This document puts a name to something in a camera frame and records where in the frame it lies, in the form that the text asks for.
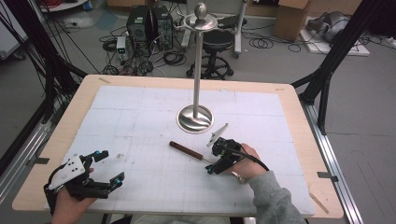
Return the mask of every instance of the white paper sheet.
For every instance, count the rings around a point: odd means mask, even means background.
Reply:
[[[200,105],[215,117],[202,134],[183,132],[177,111],[192,103],[193,91],[104,86],[64,161],[77,153],[108,150],[109,157],[93,163],[91,178],[107,182],[125,172],[122,187],[92,209],[109,212],[254,215],[253,191],[231,175],[208,175],[198,161],[172,147],[175,141],[216,161],[205,144],[225,123],[222,137],[248,143],[274,170],[280,185],[290,190],[292,202],[304,215],[313,215],[304,175],[276,94],[238,91],[201,91]]]

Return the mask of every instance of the screwdriver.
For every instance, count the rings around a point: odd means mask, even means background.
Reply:
[[[186,153],[186,154],[189,154],[190,156],[192,156],[192,157],[194,157],[195,159],[198,159],[198,160],[200,160],[200,161],[207,161],[207,162],[209,162],[210,164],[213,163],[213,162],[211,162],[211,161],[205,159],[204,156],[203,156],[202,154],[199,154],[198,152],[193,151],[193,150],[191,150],[191,149],[189,149],[189,148],[187,148],[187,147],[183,147],[182,145],[180,145],[180,144],[178,144],[178,143],[176,143],[176,142],[174,142],[174,141],[170,141],[170,142],[169,142],[169,146],[174,147],[175,149],[180,150],[180,151],[182,151],[182,152],[184,152],[184,153]]]

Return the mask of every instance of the metal tool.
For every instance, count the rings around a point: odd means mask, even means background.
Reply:
[[[186,154],[189,154],[190,156],[192,156],[195,159],[198,159],[200,161],[207,161],[210,164],[213,163],[212,161],[209,161],[209,160],[205,159],[202,154],[199,154],[198,152],[193,151],[193,150],[191,150],[191,149],[189,149],[187,147],[183,147],[182,145],[180,145],[180,144],[178,144],[178,143],[176,143],[174,141],[170,141],[169,146],[174,147],[175,149],[180,150],[180,151],[182,151],[182,152],[184,152]]]
[[[176,143],[174,141],[170,141],[169,142],[169,146],[174,147],[175,149],[180,150],[180,151],[182,151],[182,152],[194,157],[197,160],[207,161],[210,164],[213,164],[212,161],[209,161],[209,160],[205,159],[202,154],[200,154],[200,153],[198,153],[196,151],[193,151],[193,150],[191,150],[191,149],[189,149],[187,147],[183,147],[182,145],[180,145],[180,144],[178,144],[178,143]],[[236,172],[231,172],[231,174],[234,175],[238,179],[240,184],[247,183],[246,179],[244,177],[242,177],[241,175],[237,174]]]

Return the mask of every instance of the vertical metal rod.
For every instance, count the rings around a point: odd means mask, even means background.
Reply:
[[[293,82],[291,85],[297,88],[301,85],[309,83],[304,92],[300,94],[300,99],[308,105],[315,102],[315,98],[321,92],[320,107],[318,116],[318,126],[322,134],[326,134],[324,130],[326,110],[329,97],[330,80],[333,73],[340,63],[345,59],[350,49],[356,44],[361,37],[364,29],[374,17],[381,12],[385,1],[363,0],[356,9],[353,17],[347,23],[346,28],[340,34],[334,43],[329,54],[323,60],[319,69],[308,77]]]
[[[196,119],[198,117],[199,105],[199,88],[201,81],[201,64],[202,64],[202,45],[204,42],[204,32],[197,33],[197,43],[195,49],[195,74],[194,74],[194,104],[192,108],[192,116]]]

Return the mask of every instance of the gray sleeve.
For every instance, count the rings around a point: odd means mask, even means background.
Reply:
[[[253,203],[257,208],[256,223],[302,223],[303,217],[291,203],[291,195],[276,181],[273,171],[258,175],[248,181],[253,188]]]

